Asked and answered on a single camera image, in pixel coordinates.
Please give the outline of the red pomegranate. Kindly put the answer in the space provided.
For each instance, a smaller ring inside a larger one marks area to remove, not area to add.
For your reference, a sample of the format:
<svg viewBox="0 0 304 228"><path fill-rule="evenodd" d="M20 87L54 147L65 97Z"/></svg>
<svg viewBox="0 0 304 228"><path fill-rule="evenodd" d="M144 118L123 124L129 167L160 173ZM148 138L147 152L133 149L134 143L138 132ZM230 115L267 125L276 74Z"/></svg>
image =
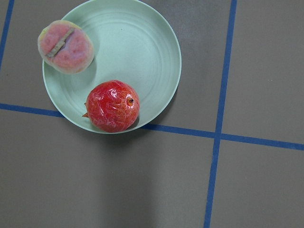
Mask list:
<svg viewBox="0 0 304 228"><path fill-rule="evenodd" d="M92 125L108 133L122 132L139 116L140 99L137 92L119 80L96 86L87 96L86 113Z"/></svg>

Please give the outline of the pink yellow peach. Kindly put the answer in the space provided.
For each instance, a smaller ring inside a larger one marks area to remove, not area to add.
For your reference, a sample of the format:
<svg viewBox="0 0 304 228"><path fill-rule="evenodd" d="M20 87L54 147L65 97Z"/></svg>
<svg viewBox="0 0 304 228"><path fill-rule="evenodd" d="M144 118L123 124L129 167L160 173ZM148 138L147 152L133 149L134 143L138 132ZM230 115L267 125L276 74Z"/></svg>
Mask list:
<svg viewBox="0 0 304 228"><path fill-rule="evenodd" d="M76 24L56 20L44 28L38 37L42 59L63 74L77 74L92 63L95 52L89 36Z"/></svg>

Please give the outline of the green plate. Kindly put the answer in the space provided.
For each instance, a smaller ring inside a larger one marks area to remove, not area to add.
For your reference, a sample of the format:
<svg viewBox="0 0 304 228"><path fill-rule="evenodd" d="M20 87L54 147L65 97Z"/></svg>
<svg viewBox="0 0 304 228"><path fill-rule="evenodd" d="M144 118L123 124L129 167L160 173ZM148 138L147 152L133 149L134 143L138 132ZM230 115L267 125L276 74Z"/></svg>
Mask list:
<svg viewBox="0 0 304 228"><path fill-rule="evenodd" d="M140 99L140 113L130 130L146 125L166 108L179 84L181 50L158 11L138 0L91 0L64 19L79 25L95 48L92 64L75 75L42 65L47 93L67 120L100 133L84 117L84 103L97 85L114 79L130 85Z"/></svg>

